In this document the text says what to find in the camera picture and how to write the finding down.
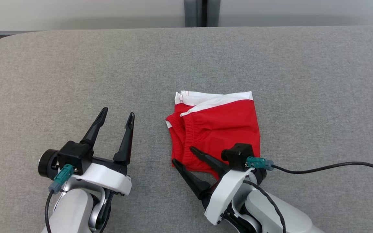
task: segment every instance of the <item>gray fabric surface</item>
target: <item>gray fabric surface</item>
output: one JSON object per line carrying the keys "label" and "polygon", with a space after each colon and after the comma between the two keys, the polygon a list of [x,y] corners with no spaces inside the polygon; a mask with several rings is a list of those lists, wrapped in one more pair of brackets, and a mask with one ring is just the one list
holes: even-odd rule
{"label": "gray fabric surface", "polygon": [[[95,154],[112,158],[136,114],[129,196],[105,232],[234,232],[212,226],[170,165],[174,92],[253,91],[261,151],[301,170],[373,163],[373,28],[49,31],[0,40],[0,232],[40,232],[40,155],[80,140],[109,107]],[[208,174],[200,177],[213,181]],[[268,173],[262,187],[326,232],[373,232],[373,169]]]}

